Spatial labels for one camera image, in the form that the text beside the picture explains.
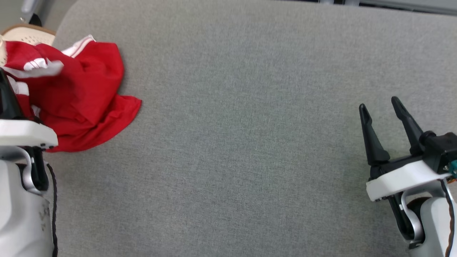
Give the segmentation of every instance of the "beige basket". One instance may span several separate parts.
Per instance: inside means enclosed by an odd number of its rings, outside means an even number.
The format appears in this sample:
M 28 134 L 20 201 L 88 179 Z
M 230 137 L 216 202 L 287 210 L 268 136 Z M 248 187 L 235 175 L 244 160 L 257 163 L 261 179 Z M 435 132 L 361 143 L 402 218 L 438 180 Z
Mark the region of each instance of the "beige basket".
M 7 60 L 3 41 L 22 41 L 31 45 L 38 43 L 52 45 L 54 38 L 54 31 L 34 25 L 19 24 L 8 28 L 0 35 L 0 66 L 4 66 Z

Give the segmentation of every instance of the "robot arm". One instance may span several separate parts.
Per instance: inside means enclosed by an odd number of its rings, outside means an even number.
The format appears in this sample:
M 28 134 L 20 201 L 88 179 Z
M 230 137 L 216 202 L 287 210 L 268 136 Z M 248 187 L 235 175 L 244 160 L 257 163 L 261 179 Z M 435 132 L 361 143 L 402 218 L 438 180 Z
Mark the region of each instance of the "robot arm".
M 412 257 L 457 255 L 456 206 L 447 187 L 457 168 L 457 136 L 422 132 L 397 97 L 392 97 L 397 117 L 403 122 L 411 144 L 409 156 L 390 160 L 379 142 L 364 104 L 359 107 L 368 164 L 367 193 L 372 201 L 388 200 L 397 226 L 409 244 Z M 429 193 L 431 197 L 408 196 Z
M 0 69 L 0 252 L 5 257 L 50 257 L 54 251 L 49 180 L 42 151 L 57 146 L 51 129 L 24 119 Z

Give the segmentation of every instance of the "red cloth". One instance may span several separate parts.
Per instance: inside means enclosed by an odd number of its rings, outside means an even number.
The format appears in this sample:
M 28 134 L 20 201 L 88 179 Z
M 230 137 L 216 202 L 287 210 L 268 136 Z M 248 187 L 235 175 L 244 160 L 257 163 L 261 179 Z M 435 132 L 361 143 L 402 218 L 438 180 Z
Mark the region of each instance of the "red cloth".
M 116 44 L 87 36 L 60 52 L 45 44 L 5 43 L 3 69 L 18 81 L 21 108 L 57 134 L 59 145 L 50 152 L 100 145 L 127 127 L 140 109 L 141 100 L 117 94 L 124 66 Z

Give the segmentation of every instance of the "cable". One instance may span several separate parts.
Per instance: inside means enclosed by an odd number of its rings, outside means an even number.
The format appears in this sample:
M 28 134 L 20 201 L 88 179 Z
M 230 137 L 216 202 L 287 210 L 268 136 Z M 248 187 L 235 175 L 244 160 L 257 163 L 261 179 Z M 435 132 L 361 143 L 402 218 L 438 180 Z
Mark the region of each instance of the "cable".
M 54 243 L 54 251 L 53 251 L 53 257 L 57 257 L 58 254 L 58 247 L 57 247 L 57 234 L 56 234 L 56 210 L 57 210 L 57 182 L 56 182 L 56 176 L 54 174 L 53 168 L 49 163 L 46 165 L 49 169 L 49 172 L 51 173 L 51 177 L 53 179 L 53 195 L 54 195 L 54 201 L 53 201 L 53 220 L 52 220 L 52 227 L 53 227 L 53 243 Z
M 450 257 L 451 250 L 452 250 L 452 244 L 454 242 L 454 234 L 455 234 L 455 231 L 454 231 L 454 227 L 455 227 L 454 205 L 452 204 L 451 196 L 449 195 L 449 191 L 446 187 L 446 184 L 444 183 L 444 180 L 441 180 L 441 188 L 443 189 L 444 194 L 446 195 L 446 200 L 447 200 L 447 203 L 449 204 L 449 215 L 451 216 L 451 222 L 450 222 L 451 232 L 449 233 L 449 242 L 448 242 L 448 245 L 446 248 L 446 253 L 444 255 L 445 257 Z

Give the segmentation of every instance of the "gray table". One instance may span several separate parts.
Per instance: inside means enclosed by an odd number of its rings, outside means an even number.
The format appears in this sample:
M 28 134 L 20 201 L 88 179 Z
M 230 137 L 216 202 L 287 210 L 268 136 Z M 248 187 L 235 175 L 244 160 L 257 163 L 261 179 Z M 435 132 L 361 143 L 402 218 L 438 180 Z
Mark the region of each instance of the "gray table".
M 80 0 L 57 32 L 116 42 L 135 121 L 47 154 L 60 256 L 406 256 L 365 192 L 358 105 L 408 153 L 390 97 L 457 131 L 457 19 L 284 1 Z

